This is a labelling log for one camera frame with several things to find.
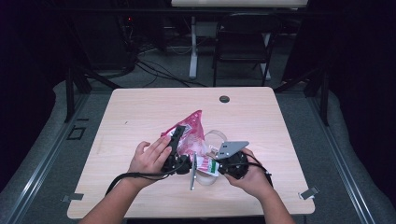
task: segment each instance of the person's left hand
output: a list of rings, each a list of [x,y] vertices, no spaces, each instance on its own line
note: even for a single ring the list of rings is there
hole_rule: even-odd
[[[171,137],[166,135],[160,137],[152,145],[148,142],[141,142],[136,148],[134,157],[129,165],[128,173],[160,173],[161,168],[163,168],[163,164],[172,151],[171,147],[167,147],[170,140]],[[141,190],[155,182],[154,180],[149,180],[143,177],[128,179],[138,190]]]

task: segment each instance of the black chair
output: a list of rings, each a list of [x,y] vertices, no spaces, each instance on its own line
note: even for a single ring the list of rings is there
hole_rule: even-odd
[[[216,86],[218,62],[266,63],[262,76],[264,86],[274,42],[281,29],[282,22],[274,15],[234,13],[222,18],[216,30],[213,86]],[[267,45],[264,34],[270,34]]]

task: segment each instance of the chair seat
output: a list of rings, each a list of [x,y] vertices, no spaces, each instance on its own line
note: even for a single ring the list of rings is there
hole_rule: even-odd
[[[265,63],[268,59],[261,34],[219,36],[220,62]]]

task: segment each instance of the person's right hand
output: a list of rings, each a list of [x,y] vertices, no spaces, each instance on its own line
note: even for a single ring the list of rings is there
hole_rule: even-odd
[[[242,151],[252,157],[254,154],[251,150],[244,148]],[[247,156],[249,162],[257,163],[253,158]],[[250,165],[247,174],[241,179],[235,179],[230,175],[225,175],[231,185],[243,189],[246,193],[258,199],[265,198],[266,195],[274,192],[273,187],[265,177],[264,171],[257,166]]]

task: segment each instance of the gray carpet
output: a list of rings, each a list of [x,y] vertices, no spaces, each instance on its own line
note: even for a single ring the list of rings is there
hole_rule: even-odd
[[[194,81],[211,86],[212,69],[210,44],[199,48],[198,78]],[[289,55],[292,39],[288,36],[280,38],[274,52],[274,59],[270,66],[272,79],[266,86],[277,87],[280,85],[281,75],[285,62]],[[178,52],[186,52],[184,48],[175,48]],[[170,73],[178,78],[189,81],[188,72],[190,65],[190,53],[174,53],[171,49],[167,53],[158,50],[148,51],[141,54],[139,58],[157,69],[160,64]],[[252,65],[236,68],[223,65],[219,72],[231,74],[232,79],[220,79],[220,86],[260,86],[260,70],[251,70]],[[154,87],[185,87],[179,81],[165,78],[155,78],[141,68],[136,69],[127,76],[112,78],[112,81],[126,88],[154,88]],[[82,172],[85,160],[88,156],[93,138],[95,137],[100,120],[104,114],[109,99],[109,88],[102,83],[91,80],[94,91],[86,99],[77,119],[73,121],[72,127],[84,128],[81,139],[67,140],[70,129],[60,143],[59,154],[56,155],[45,180],[28,206],[25,213],[20,216],[21,223],[76,223],[66,216],[68,203],[61,202],[64,195],[74,192],[79,175]],[[316,186],[320,193],[314,200],[316,211],[307,216],[308,223],[361,223],[353,202],[350,200],[346,186],[340,177],[337,167],[332,159],[331,145],[326,134],[322,131],[320,121],[316,118],[312,109],[310,99],[306,99],[301,90],[301,83],[291,91],[276,95],[280,109],[290,132],[291,140],[296,149],[298,158],[302,165],[308,187]],[[51,118],[43,133],[33,146],[31,153],[21,165],[20,170],[14,175],[5,190],[0,194],[0,222],[5,223],[12,212],[14,204],[18,201],[23,188],[28,183],[29,177],[34,172],[46,153],[53,147],[57,133],[62,130],[65,118],[64,83],[55,88],[57,92],[57,104],[52,112]],[[367,175],[353,152],[347,138],[347,129],[343,122],[342,114],[338,107],[336,97],[331,94],[329,104],[330,129],[342,150],[347,166],[359,185],[363,198],[366,200],[376,223],[396,223],[394,208],[389,200],[379,191]],[[75,131],[69,138],[78,137]],[[294,217],[297,223],[304,223],[303,217]],[[158,220],[136,220],[133,223],[157,223]],[[260,223],[261,217],[250,217],[246,219],[209,219],[209,220],[168,220],[174,223],[236,223],[249,222]]]

